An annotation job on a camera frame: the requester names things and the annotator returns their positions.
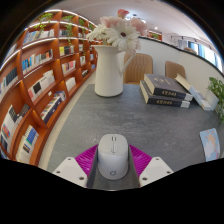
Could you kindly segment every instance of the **pink flower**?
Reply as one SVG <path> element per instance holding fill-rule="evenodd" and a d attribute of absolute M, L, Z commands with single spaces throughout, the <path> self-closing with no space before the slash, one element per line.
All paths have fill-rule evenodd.
<path fill-rule="evenodd" d="M 103 16 L 100 18 L 101 24 L 105 25 L 107 28 L 110 28 L 111 25 L 116 26 L 116 24 L 121 21 L 122 19 L 120 17 L 113 17 L 113 16 Z"/>
<path fill-rule="evenodd" d="M 147 25 L 143 23 L 140 19 L 133 17 L 130 21 L 131 25 L 136 28 L 142 35 L 146 35 Z"/>
<path fill-rule="evenodd" d="M 124 9 L 119 9 L 119 10 L 117 11 L 117 16 L 118 16 L 118 17 L 121 17 L 122 19 L 124 19 L 124 17 L 125 17 L 127 14 L 129 14 L 129 12 L 126 11 L 126 10 L 124 10 Z"/>

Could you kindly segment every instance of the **white flower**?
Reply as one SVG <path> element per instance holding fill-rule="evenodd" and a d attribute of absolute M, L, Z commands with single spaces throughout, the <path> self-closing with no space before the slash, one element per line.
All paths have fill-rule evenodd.
<path fill-rule="evenodd" d="M 91 33 L 88 33 L 86 35 L 86 38 L 88 38 L 89 41 L 93 41 L 95 38 L 97 40 L 105 39 L 106 30 L 107 30 L 107 27 L 105 25 L 99 24 Z"/>
<path fill-rule="evenodd" d="M 112 46 L 118 47 L 128 53 L 134 53 L 136 49 L 140 48 L 138 37 L 140 33 L 126 20 L 122 20 L 116 24 L 111 25 L 111 28 L 106 30 L 107 42 L 112 43 Z"/>

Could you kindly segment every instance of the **white mouse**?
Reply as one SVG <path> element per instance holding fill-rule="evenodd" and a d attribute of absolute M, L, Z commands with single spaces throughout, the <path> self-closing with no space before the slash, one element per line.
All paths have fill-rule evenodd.
<path fill-rule="evenodd" d="M 117 180 L 128 171 L 128 142 L 118 134 L 104 135 L 98 145 L 98 167 L 101 175 Z"/>

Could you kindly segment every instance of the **ceiling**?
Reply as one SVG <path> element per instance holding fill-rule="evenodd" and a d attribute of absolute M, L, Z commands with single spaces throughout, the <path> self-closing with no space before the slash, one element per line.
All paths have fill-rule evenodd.
<path fill-rule="evenodd" d="M 128 16 L 146 20 L 149 30 L 168 36 L 193 37 L 212 44 L 208 36 L 189 17 L 158 0 L 64 0 L 51 9 L 76 12 L 98 25 L 102 16 L 117 16 L 118 9 L 128 10 Z"/>

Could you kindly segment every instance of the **flower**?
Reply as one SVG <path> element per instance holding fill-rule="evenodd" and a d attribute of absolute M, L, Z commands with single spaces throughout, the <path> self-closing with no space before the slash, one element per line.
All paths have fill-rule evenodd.
<path fill-rule="evenodd" d="M 103 24 L 99 24 L 91 33 L 86 35 L 89 41 L 93 41 L 95 38 L 97 40 L 106 39 L 106 29 L 107 27 Z"/>
<path fill-rule="evenodd" d="M 147 25 L 143 23 L 140 19 L 133 17 L 130 21 L 131 25 L 136 28 L 142 35 L 146 35 Z"/>
<path fill-rule="evenodd" d="M 103 16 L 100 18 L 101 24 L 98 25 L 93 32 L 87 34 L 87 38 L 93 41 L 103 40 L 104 45 L 108 43 L 119 50 L 133 54 L 137 49 L 140 49 L 140 41 L 138 37 L 146 34 L 147 25 L 140 19 L 132 18 L 131 20 L 124 19 L 129 12 L 124 9 L 117 11 L 118 17 Z"/>
<path fill-rule="evenodd" d="M 107 42 L 128 53 L 134 53 L 135 49 L 139 49 L 139 35 L 140 33 L 136 28 L 124 20 L 118 22 L 116 26 L 111 25 L 111 28 L 106 31 Z"/>
<path fill-rule="evenodd" d="M 113 17 L 113 16 L 103 16 L 100 18 L 101 24 L 104 24 L 107 28 L 110 28 L 111 25 L 116 25 L 119 21 L 121 21 L 122 18 L 120 17 Z"/>
<path fill-rule="evenodd" d="M 117 16 L 118 16 L 118 17 L 121 17 L 122 19 L 124 19 L 124 17 L 125 17 L 127 14 L 129 14 L 129 12 L 126 11 L 126 10 L 124 10 L 124 9 L 119 9 L 119 10 L 117 11 Z"/>

